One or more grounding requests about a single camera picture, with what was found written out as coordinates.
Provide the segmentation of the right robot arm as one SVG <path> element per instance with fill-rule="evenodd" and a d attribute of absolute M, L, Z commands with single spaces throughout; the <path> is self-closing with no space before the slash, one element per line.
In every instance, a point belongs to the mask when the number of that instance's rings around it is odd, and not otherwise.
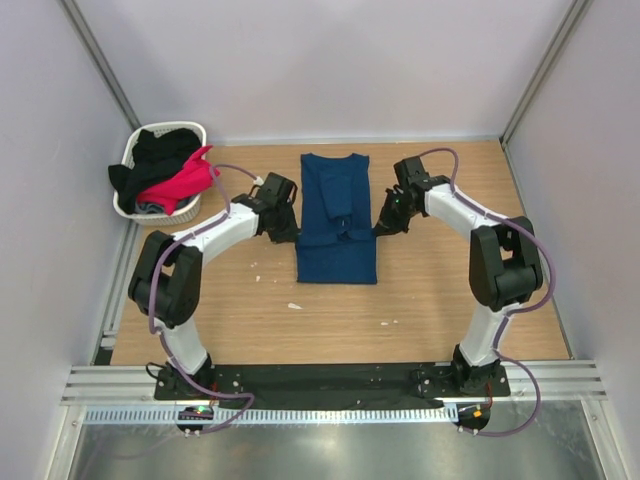
<path fill-rule="evenodd" d="M 543 284 L 533 226 L 524 216 L 505 217 L 477 203 L 454 176 L 432 176 L 420 155 L 394 164 L 397 183 L 374 227 L 380 236 L 409 230 L 416 215 L 434 217 L 469 241 L 469 286 L 476 300 L 471 323 L 454 348 L 451 381 L 464 394 L 483 393 L 498 375 L 500 345 L 514 315 L 526 309 Z"/>

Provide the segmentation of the blue t shirt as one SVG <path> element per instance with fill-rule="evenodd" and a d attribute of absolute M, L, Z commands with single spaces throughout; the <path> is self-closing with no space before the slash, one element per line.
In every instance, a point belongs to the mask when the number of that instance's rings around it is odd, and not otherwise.
<path fill-rule="evenodd" d="M 297 281 L 374 285 L 377 247 L 371 222 L 369 157 L 303 154 Z"/>

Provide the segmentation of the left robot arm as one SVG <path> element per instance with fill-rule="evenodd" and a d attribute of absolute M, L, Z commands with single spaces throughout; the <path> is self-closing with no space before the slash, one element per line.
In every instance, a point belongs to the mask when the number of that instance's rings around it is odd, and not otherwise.
<path fill-rule="evenodd" d="M 225 199 L 219 213 L 189 229 L 149 234 L 132 274 L 128 297 L 148 317 L 167 362 L 152 375 L 154 396 L 169 399 L 244 398 L 244 393 L 214 391 L 215 366 L 195 322 L 202 274 L 209 262 L 234 245 L 267 234 L 273 243 L 296 240 L 294 213 L 298 187 L 276 173 L 256 177 L 247 193 Z"/>

